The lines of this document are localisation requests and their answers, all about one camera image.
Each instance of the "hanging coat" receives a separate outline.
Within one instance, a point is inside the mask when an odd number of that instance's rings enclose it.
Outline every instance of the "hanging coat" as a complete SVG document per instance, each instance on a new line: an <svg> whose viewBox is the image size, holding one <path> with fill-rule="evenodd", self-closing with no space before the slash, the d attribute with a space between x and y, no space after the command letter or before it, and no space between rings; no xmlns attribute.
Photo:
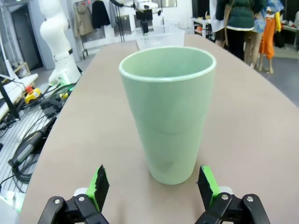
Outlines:
<svg viewBox="0 0 299 224"><path fill-rule="evenodd" d="M80 4L75 8L75 36L83 36L94 31L92 17L86 5Z"/></svg>
<svg viewBox="0 0 299 224"><path fill-rule="evenodd" d="M109 16L105 8L105 5L102 1L98 0L93 3L92 18L94 29L110 25Z"/></svg>

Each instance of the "orange object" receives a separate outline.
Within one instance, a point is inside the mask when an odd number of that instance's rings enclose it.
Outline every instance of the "orange object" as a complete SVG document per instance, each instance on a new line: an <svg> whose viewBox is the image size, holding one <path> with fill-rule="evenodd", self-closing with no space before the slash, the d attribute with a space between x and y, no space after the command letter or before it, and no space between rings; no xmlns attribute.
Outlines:
<svg viewBox="0 0 299 224"><path fill-rule="evenodd" d="M263 39L261 41L259 52L266 54L267 59L272 59L274 56L273 36L276 29L275 18L266 17L266 28L263 32Z"/></svg>
<svg viewBox="0 0 299 224"><path fill-rule="evenodd" d="M26 93L31 94L33 92L33 88L29 85L26 87Z"/></svg>

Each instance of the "door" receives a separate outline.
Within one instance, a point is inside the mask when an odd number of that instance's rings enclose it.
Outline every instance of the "door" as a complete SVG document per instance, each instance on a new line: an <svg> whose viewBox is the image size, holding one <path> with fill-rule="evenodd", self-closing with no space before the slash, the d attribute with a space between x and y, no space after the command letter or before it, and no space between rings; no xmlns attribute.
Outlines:
<svg viewBox="0 0 299 224"><path fill-rule="evenodd" d="M25 4L14 11L12 18L21 53L29 69L34 70L43 67L32 29L28 5Z"/></svg>

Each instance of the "window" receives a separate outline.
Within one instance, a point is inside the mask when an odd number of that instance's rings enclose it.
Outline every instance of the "window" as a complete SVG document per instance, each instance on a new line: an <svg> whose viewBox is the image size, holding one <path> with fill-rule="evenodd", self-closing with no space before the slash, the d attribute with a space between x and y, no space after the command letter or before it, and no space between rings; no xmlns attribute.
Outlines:
<svg viewBox="0 0 299 224"><path fill-rule="evenodd" d="M157 3L159 8L161 8L162 6L163 8L178 6L177 0L152 0L152 2Z"/></svg>

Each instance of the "orange clothing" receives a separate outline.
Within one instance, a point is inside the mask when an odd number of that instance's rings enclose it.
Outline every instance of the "orange clothing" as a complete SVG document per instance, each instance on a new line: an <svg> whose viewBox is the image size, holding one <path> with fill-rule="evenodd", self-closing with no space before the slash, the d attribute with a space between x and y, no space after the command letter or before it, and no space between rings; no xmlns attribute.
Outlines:
<svg viewBox="0 0 299 224"><path fill-rule="evenodd" d="M274 47L273 47L273 36L276 29L276 20L275 18L266 17L266 28L263 32L263 39L261 41L259 52L266 54L268 59L272 59L274 56Z"/></svg>

